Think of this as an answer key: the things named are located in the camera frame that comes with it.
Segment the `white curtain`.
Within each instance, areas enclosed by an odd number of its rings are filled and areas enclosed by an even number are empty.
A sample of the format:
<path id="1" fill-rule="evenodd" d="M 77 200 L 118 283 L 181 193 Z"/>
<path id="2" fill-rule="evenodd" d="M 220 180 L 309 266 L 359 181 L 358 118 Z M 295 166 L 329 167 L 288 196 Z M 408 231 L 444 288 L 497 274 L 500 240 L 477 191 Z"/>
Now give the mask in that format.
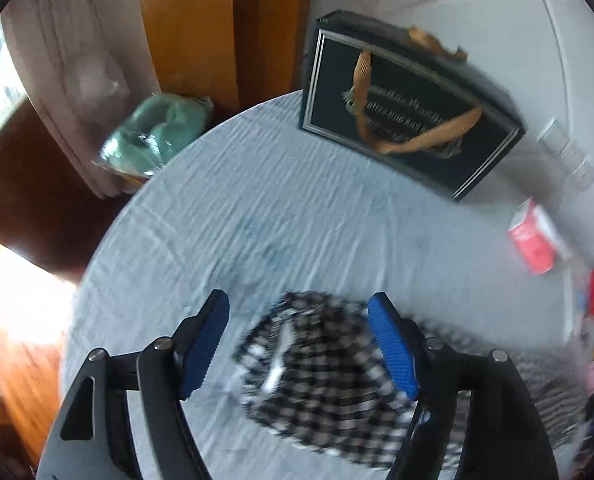
<path id="1" fill-rule="evenodd" d="M 140 0 L 10 0 L 6 44 L 29 101 L 92 193 L 120 183 L 102 144 L 159 90 Z"/>

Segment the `black white checkered garment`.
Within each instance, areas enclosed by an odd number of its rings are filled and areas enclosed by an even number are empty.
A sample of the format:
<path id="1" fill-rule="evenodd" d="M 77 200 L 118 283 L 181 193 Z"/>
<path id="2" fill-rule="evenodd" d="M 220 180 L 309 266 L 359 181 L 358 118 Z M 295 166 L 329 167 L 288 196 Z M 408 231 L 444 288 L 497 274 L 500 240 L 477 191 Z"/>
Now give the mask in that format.
<path id="1" fill-rule="evenodd" d="M 483 356 L 492 344 L 432 318 L 404 313 L 427 337 Z M 586 394 L 560 353 L 507 350 L 551 445 L 568 443 Z M 234 351 L 246 416 L 314 452 L 389 469 L 416 401 L 397 391 L 377 347 L 367 303 L 324 292 L 287 292 Z"/>

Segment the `white wall socket panel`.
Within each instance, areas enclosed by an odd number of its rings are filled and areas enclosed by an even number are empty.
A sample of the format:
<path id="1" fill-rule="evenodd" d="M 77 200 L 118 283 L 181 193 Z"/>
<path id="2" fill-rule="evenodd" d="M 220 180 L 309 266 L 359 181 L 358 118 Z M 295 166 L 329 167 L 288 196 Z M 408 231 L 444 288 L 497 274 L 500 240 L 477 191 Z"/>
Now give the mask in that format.
<path id="1" fill-rule="evenodd" d="M 594 183 L 594 166 L 588 154 L 557 118 L 545 125 L 538 140 L 547 153 L 558 160 L 565 176 L 576 188 L 585 190 Z"/>

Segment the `red tissue pack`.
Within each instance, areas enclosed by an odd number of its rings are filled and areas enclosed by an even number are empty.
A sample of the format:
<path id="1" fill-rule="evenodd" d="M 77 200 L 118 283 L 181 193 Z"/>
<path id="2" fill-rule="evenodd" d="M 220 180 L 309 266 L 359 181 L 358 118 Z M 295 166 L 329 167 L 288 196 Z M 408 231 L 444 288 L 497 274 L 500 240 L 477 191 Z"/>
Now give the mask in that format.
<path id="1" fill-rule="evenodd" d="M 519 206 L 507 232 L 534 274 L 545 274 L 554 268 L 557 258 L 568 261 L 574 255 L 546 209 L 532 198 Z"/>

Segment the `dark green gift bag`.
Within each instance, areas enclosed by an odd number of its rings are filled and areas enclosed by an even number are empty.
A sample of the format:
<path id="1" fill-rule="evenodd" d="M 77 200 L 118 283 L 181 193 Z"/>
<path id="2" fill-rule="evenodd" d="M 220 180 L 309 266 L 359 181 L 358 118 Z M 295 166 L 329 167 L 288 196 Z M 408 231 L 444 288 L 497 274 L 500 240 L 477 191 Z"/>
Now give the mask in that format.
<path id="1" fill-rule="evenodd" d="M 525 134 L 510 95 L 463 49 L 349 11 L 315 22 L 299 126 L 456 202 Z"/>

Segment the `green cloth bundle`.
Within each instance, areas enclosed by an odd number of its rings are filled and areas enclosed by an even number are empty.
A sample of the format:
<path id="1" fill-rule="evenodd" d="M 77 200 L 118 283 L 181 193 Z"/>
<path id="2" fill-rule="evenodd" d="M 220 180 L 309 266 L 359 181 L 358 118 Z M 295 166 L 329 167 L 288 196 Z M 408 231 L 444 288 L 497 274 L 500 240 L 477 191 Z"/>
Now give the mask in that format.
<path id="1" fill-rule="evenodd" d="M 149 179 L 207 131 L 212 115 L 207 96 L 154 94 L 111 133 L 96 163 L 120 177 Z"/>

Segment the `light blue striped bedsheet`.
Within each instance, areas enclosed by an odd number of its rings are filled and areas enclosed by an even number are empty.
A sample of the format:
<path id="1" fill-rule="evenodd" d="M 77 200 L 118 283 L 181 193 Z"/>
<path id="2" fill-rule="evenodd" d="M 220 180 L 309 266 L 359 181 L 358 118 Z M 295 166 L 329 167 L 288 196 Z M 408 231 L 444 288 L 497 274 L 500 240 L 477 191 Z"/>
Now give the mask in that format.
<path id="1" fill-rule="evenodd" d="M 212 129 L 131 198 L 84 273 L 64 351 L 68 387 L 91 349 L 140 350 L 224 290 L 229 324 L 184 404 L 217 479 L 374 477 L 295 448 L 239 408 L 232 352 L 284 292 L 385 292 L 505 349 L 558 351 L 570 333 L 562 272 L 530 273 L 508 237 L 525 195 L 500 170 L 454 203 L 301 131 L 300 101 L 290 93 Z"/>

